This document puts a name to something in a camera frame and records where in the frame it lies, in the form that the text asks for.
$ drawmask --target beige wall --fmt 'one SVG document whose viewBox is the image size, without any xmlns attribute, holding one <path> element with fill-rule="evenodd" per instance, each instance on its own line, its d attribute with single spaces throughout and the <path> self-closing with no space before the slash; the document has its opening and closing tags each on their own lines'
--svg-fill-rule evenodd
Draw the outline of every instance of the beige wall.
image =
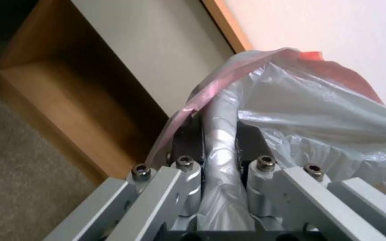
<svg viewBox="0 0 386 241">
<path fill-rule="evenodd" d="M 72 1 L 169 116 L 233 55 L 197 0 Z"/>
<path fill-rule="evenodd" d="M 386 0 L 226 0 L 253 47 L 322 51 L 386 104 Z"/>
</svg>

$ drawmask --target wooden shelf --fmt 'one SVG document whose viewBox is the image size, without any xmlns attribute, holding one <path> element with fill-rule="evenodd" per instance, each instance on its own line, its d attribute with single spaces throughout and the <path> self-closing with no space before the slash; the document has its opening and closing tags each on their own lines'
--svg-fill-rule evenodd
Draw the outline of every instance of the wooden shelf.
<svg viewBox="0 0 386 241">
<path fill-rule="evenodd" d="M 143 162 L 167 120 L 69 0 L 40 0 L 12 38 L 0 98 L 96 183 Z"/>
</svg>

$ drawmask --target clear plastic sheet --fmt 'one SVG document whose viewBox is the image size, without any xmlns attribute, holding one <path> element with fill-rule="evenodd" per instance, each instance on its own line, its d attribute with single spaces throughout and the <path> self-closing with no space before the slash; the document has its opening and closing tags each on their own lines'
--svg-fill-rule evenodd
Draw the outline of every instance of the clear plastic sheet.
<svg viewBox="0 0 386 241">
<path fill-rule="evenodd" d="M 261 129 L 283 168 L 315 163 L 332 181 L 360 177 L 386 193 L 386 107 L 357 73 L 318 53 L 235 55 L 170 119 L 147 162 L 158 163 L 156 154 L 179 125 L 205 105 L 207 180 L 199 229 L 253 229 L 233 166 L 237 119 Z"/>
</svg>

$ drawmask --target floor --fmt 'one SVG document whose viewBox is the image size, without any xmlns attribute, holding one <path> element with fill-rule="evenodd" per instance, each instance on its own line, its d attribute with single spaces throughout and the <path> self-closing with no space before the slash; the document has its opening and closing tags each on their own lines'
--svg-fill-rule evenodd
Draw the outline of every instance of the floor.
<svg viewBox="0 0 386 241">
<path fill-rule="evenodd" d="M 0 101 L 0 240 L 41 240 L 96 188 Z"/>
</svg>

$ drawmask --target bolt head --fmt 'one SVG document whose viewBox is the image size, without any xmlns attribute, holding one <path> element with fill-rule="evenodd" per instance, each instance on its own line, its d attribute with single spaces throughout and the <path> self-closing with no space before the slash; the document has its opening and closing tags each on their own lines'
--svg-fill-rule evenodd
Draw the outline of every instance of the bolt head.
<svg viewBox="0 0 386 241">
<path fill-rule="evenodd" d="M 148 181 L 151 177 L 151 169 L 145 164 L 138 164 L 134 166 L 130 172 L 132 173 L 132 178 L 135 181 Z"/>
<path fill-rule="evenodd" d="M 276 161 L 271 156 L 261 155 L 257 157 L 257 169 L 260 171 L 274 171 Z"/>
<path fill-rule="evenodd" d="M 176 168 L 189 172 L 193 169 L 194 160 L 191 156 L 180 156 L 176 160 Z"/>
<path fill-rule="evenodd" d="M 308 163 L 303 167 L 303 170 L 305 170 L 307 174 L 309 174 L 315 180 L 320 182 L 323 180 L 324 172 L 319 166 L 312 163 Z"/>
</svg>

